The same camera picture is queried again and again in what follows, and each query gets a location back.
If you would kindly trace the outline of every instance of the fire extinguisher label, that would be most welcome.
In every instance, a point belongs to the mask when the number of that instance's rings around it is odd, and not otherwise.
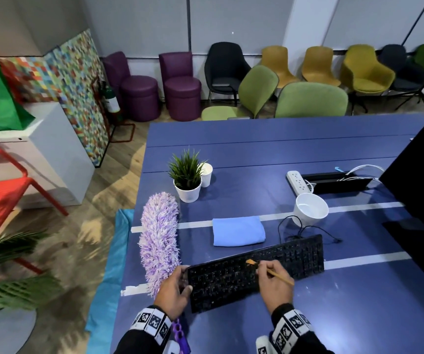
[[[109,113],[116,113],[116,112],[120,112],[121,107],[119,106],[119,102],[117,101],[117,98],[111,98],[111,99],[106,99],[106,105],[107,105],[107,110],[109,111]]]

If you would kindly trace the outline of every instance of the hand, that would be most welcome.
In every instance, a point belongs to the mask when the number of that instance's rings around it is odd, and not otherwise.
[[[266,304],[266,308],[272,314],[281,304],[292,303],[294,286],[288,285],[277,277],[270,278],[267,272],[268,268],[290,280],[292,283],[294,283],[294,280],[279,261],[260,261],[257,269],[260,293],[261,297],[263,297],[264,304]]]
[[[189,302],[189,296],[192,293],[192,286],[188,285],[180,293],[179,282],[181,275],[189,266],[178,266],[173,273],[165,279],[160,286],[160,291],[156,295],[154,305],[160,307],[169,319],[174,321],[178,318]]]

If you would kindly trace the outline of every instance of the power strip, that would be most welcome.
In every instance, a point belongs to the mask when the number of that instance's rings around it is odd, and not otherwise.
[[[286,174],[286,177],[289,180],[289,183],[291,184],[292,190],[294,190],[294,193],[296,196],[310,192],[309,187],[303,180],[301,174],[298,171],[288,171]]]

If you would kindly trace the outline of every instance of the black keyboard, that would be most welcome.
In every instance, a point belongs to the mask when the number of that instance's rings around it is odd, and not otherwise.
[[[221,307],[259,291],[256,268],[246,260],[278,260],[292,278],[300,280],[323,272],[322,235],[222,258],[187,269],[193,287],[192,313]]]

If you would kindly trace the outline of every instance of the blue cloth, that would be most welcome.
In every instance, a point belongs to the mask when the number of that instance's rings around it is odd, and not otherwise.
[[[91,332],[91,338],[87,343],[86,354],[105,354],[110,351],[133,213],[134,210],[123,209],[115,215],[115,232],[110,242],[104,278],[97,287],[87,315],[85,330]]]
[[[259,216],[213,219],[212,228],[214,246],[246,246],[266,239]]]

